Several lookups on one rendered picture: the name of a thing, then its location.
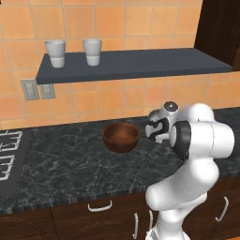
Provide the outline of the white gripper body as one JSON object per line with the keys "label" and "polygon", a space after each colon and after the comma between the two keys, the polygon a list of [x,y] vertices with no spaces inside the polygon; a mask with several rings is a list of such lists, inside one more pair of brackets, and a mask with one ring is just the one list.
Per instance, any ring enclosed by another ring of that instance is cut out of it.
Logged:
{"label": "white gripper body", "polygon": [[149,121],[145,126],[145,135],[151,141],[162,143],[169,138],[170,124],[167,118]]}

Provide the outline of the brown wooden bowl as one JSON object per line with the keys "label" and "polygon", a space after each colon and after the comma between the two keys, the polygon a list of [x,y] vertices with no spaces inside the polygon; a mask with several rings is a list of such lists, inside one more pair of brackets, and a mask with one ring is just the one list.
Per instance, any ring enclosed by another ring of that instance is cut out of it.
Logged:
{"label": "brown wooden bowl", "polygon": [[102,130],[105,145],[115,153],[127,153],[133,150],[139,139],[140,131],[129,123],[112,123]]}

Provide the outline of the dark wooden cupboard door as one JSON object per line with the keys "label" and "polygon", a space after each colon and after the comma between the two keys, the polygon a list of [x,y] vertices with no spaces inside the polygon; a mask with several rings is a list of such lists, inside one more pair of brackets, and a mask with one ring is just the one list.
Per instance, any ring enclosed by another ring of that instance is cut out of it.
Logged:
{"label": "dark wooden cupboard door", "polygon": [[240,240],[240,176],[218,181],[183,229],[191,240]]}

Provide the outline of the white cup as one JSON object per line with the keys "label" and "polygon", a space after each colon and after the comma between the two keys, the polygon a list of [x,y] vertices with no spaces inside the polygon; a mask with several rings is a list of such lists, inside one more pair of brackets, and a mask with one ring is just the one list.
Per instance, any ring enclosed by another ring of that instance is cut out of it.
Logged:
{"label": "white cup", "polygon": [[47,40],[45,47],[52,66],[54,68],[63,68],[65,66],[66,42],[62,39]]}
{"label": "white cup", "polygon": [[87,38],[82,42],[86,55],[87,64],[90,67],[96,67],[100,62],[100,53],[102,42],[97,38]]}

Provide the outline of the dark wooden drawer front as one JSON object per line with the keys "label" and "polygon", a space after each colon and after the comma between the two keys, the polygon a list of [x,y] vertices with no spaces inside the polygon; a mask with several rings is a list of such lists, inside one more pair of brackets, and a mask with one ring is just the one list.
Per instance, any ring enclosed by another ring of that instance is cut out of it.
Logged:
{"label": "dark wooden drawer front", "polygon": [[[92,208],[112,208],[103,212],[90,212]],[[55,206],[51,209],[59,240],[134,240],[134,213],[139,216],[140,235],[143,215],[143,194],[132,193],[105,199]]]}

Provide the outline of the dark hob with white grates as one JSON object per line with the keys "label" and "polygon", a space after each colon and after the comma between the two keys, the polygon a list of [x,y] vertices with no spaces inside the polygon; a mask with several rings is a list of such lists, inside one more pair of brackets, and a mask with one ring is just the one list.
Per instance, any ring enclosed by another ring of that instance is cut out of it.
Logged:
{"label": "dark hob with white grates", "polygon": [[29,142],[29,129],[0,130],[0,196],[16,192]]}

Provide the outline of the dark wooden cupboard front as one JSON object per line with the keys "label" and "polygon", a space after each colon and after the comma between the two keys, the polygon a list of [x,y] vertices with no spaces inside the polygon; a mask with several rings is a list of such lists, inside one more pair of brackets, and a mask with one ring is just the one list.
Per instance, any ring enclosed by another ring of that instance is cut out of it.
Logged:
{"label": "dark wooden cupboard front", "polygon": [[0,240],[58,240],[50,209],[0,216]]}

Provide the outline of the dark grey wall shelf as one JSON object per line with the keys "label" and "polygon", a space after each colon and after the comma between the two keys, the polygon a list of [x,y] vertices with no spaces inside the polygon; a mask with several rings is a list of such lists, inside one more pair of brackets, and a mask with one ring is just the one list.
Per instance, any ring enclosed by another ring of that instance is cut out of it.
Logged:
{"label": "dark grey wall shelf", "polygon": [[110,51],[90,67],[84,52],[67,52],[65,66],[54,68],[44,54],[38,84],[95,82],[231,72],[232,66],[194,48]]}

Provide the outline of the grey wall socket plate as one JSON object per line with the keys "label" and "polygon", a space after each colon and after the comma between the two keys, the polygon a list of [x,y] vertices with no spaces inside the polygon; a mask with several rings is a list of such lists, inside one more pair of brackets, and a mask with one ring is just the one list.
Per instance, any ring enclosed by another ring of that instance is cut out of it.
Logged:
{"label": "grey wall socket plate", "polygon": [[41,84],[39,89],[42,99],[55,98],[54,87],[52,84]]}
{"label": "grey wall socket plate", "polygon": [[38,85],[35,79],[21,79],[22,90],[26,100],[38,100]]}

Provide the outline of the dark wooden wall cabinet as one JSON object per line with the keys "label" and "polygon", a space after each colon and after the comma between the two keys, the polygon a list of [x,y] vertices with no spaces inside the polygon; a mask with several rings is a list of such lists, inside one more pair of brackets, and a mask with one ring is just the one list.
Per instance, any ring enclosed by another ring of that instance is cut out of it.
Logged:
{"label": "dark wooden wall cabinet", "polygon": [[240,0],[203,0],[194,47],[240,71]]}

